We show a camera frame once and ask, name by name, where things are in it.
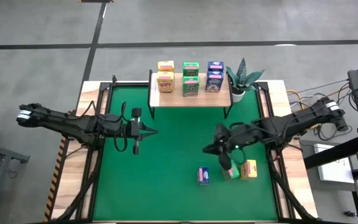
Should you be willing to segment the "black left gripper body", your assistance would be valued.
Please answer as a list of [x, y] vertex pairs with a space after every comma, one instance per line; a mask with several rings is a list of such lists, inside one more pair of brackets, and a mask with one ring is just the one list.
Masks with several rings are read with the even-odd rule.
[[132, 152], [134, 155], [138, 155], [139, 154], [139, 136], [140, 136], [140, 118], [134, 118], [131, 119], [128, 122], [128, 127], [129, 127], [129, 132], [130, 132], [130, 136], [131, 138], [134, 140], [134, 145], [133, 145], [133, 149]]

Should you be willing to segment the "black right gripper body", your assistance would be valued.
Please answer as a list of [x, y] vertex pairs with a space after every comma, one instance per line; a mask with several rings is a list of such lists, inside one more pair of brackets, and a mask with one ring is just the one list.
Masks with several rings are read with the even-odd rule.
[[227, 129], [222, 123], [216, 125], [214, 131], [214, 153], [223, 154], [231, 152], [238, 147], [254, 143], [254, 127], [250, 124], [240, 124], [234, 129]]

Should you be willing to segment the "green Apple Jacks cereal box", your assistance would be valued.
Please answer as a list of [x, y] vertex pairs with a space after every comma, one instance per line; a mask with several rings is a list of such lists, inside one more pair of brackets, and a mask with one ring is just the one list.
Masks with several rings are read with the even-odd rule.
[[200, 65], [198, 62], [183, 62], [182, 69], [185, 77], [198, 76]]
[[236, 163], [231, 160], [231, 168], [229, 170], [222, 170], [223, 176], [226, 180], [231, 180], [238, 178], [240, 176], [240, 172], [236, 166]]
[[198, 76], [184, 76], [183, 77], [183, 96], [197, 96], [200, 85]]

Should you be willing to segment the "yellow Corn Pops cereal box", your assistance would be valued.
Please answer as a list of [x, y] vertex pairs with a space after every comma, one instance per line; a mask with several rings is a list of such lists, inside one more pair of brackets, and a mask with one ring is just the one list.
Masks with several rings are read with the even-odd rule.
[[161, 93], [171, 93], [174, 89], [175, 74], [173, 72], [157, 72], [157, 85]]
[[174, 72], [175, 64], [173, 60], [159, 61], [157, 62], [157, 68], [159, 72]]
[[248, 159], [240, 165], [240, 178], [242, 180], [257, 178], [257, 162]]

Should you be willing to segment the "blue Frosted Flakes cereal box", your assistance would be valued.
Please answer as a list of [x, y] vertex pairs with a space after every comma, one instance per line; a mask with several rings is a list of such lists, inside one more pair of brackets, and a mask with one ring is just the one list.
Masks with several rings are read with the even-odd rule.
[[209, 71], [206, 74], [206, 92], [218, 93], [224, 80], [223, 72]]
[[208, 62], [208, 71], [211, 72], [223, 72], [224, 62]]
[[209, 185], [209, 168], [208, 167], [199, 167], [197, 171], [197, 181], [199, 185]]

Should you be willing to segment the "wooden shelf with black legs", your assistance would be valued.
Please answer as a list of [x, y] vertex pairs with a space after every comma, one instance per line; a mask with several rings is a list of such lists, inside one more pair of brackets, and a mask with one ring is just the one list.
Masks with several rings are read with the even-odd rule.
[[222, 87], [218, 93], [205, 92], [206, 74], [200, 73], [200, 87], [197, 96], [183, 96], [183, 74], [176, 73], [173, 91], [161, 93], [158, 90], [157, 72], [149, 70], [148, 107], [152, 118], [155, 118], [155, 108], [158, 107], [218, 107], [223, 108], [226, 119], [234, 104], [232, 87], [229, 77], [225, 75]]

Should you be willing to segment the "green plant in white pot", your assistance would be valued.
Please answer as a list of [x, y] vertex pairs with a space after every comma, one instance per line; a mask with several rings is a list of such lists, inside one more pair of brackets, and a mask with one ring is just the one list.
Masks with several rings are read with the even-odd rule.
[[245, 58], [242, 58], [236, 73], [232, 71], [231, 67], [226, 67], [226, 73], [231, 79], [232, 100], [234, 103], [240, 102], [246, 92], [256, 90], [253, 83], [262, 76], [264, 71], [265, 69], [247, 73]]

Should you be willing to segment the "green table mat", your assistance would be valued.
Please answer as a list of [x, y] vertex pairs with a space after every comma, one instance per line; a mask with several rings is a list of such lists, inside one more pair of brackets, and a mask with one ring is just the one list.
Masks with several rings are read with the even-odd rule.
[[[145, 138], [134, 155], [119, 152], [107, 139], [93, 218], [98, 221], [271, 221], [277, 219], [269, 168], [262, 144], [234, 151], [237, 161], [257, 162], [257, 178], [226, 180], [218, 157], [205, 154], [218, 123], [249, 123], [259, 118], [254, 92], [234, 104], [225, 119], [221, 108], [157, 108], [152, 118], [148, 89], [114, 89], [111, 113], [125, 116], [142, 108], [141, 121], [158, 131]], [[199, 185], [199, 167], [209, 168], [209, 185]]]

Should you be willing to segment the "yellow black hazard tape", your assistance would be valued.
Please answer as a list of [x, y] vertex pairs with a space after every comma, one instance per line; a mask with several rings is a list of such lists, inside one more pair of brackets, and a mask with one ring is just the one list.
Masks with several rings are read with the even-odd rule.
[[63, 166], [65, 162], [65, 155], [67, 153], [68, 139], [64, 136], [61, 138], [55, 168], [53, 171], [53, 177], [51, 180], [51, 186], [48, 193], [48, 200], [44, 213], [43, 222], [49, 222], [52, 219], [53, 207], [57, 198], [58, 186], [63, 172]]

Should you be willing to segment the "black diagonal bar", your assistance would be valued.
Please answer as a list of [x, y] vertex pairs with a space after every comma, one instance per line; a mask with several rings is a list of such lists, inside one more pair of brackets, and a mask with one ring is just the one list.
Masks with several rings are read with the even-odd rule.
[[318, 152], [304, 158], [307, 169], [334, 162], [349, 156], [357, 156], [358, 159], [358, 137], [338, 144], [330, 149]]

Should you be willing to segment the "white board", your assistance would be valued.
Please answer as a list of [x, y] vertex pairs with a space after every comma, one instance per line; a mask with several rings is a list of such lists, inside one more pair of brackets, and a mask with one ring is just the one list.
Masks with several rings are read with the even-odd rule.
[[318, 166], [319, 179], [329, 182], [353, 184], [352, 169], [349, 158], [338, 159], [334, 162]]

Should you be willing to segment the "black power adapter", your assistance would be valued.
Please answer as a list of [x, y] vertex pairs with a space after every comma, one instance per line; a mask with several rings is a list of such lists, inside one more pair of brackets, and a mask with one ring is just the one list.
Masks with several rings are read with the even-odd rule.
[[334, 124], [338, 131], [347, 131], [349, 129], [346, 121], [343, 118], [337, 119]]

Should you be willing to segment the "grey desk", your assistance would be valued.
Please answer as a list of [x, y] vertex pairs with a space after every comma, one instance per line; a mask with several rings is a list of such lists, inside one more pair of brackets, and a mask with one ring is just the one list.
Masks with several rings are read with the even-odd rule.
[[[304, 158], [330, 149], [339, 143], [322, 141], [300, 141]], [[358, 223], [358, 159], [349, 156], [353, 184], [322, 181], [319, 179], [318, 166], [306, 169], [313, 197], [316, 199], [318, 216], [324, 221], [337, 223]], [[347, 217], [344, 212], [356, 212], [357, 218]]]

